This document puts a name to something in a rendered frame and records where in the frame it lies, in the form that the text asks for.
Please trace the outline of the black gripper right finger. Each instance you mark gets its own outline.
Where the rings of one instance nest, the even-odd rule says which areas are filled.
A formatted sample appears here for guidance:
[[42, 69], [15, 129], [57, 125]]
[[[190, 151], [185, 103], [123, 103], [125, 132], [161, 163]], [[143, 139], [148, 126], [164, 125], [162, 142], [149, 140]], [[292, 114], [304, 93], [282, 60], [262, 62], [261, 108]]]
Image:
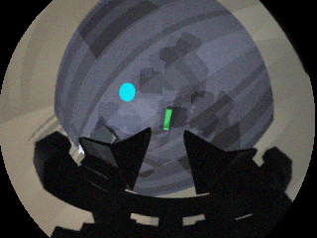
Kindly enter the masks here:
[[252, 159], [258, 153], [257, 147], [247, 148], [245, 151], [222, 151], [211, 146], [206, 140], [191, 134], [191, 131], [183, 131], [183, 143], [187, 159], [189, 159], [191, 174], [193, 175], [195, 193], [209, 193], [207, 187], [222, 177], [237, 162]]

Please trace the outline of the cyan circle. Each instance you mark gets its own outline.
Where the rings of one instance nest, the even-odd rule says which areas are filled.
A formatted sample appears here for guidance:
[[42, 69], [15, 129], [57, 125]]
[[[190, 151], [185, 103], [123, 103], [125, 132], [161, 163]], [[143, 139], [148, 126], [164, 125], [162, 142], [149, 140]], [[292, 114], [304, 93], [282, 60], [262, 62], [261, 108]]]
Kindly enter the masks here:
[[134, 84], [124, 83], [122, 87], [120, 87], [120, 98], [123, 100], [131, 100], [135, 96], [135, 87]]

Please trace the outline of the green post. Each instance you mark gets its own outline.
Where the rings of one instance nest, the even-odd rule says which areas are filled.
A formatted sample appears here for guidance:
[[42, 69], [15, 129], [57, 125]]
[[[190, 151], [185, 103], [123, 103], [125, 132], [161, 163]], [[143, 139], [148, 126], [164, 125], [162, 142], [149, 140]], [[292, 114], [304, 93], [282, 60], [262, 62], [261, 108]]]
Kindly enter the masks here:
[[163, 129], [166, 131], [169, 131], [170, 127], [170, 112], [171, 108], [166, 108], [165, 124], [163, 124]]

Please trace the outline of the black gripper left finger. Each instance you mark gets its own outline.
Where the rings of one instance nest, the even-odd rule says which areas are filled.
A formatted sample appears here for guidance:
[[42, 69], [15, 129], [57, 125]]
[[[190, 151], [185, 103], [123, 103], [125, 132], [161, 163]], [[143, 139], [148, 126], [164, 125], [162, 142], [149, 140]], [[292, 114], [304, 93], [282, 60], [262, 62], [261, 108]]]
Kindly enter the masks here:
[[146, 150], [150, 143], [152, 128], [130, 136], [122, 142], [108, 144], [80, 136], [79, 146], [86, 156], [91, 156], [100, 162], [115, 167], [119, 178], [126, 186], [126, 190], [134, 190], [139, 170], [142, 167], [143, 159], [146, 157]]

